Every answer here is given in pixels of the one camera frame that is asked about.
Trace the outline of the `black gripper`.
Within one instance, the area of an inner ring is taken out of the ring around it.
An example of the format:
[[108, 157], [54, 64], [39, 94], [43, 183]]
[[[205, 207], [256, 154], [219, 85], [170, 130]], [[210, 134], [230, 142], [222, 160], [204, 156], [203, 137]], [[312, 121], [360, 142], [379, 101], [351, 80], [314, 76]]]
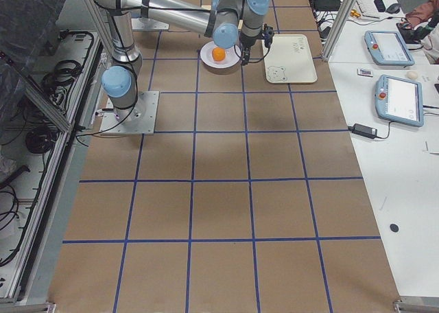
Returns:
[[250, 50], [257, 40], [261, 38], [261, 26], [250, 28], [242, 26], [239, 33], [241, 43], [241, 65], [247, 65], [250, 60]]

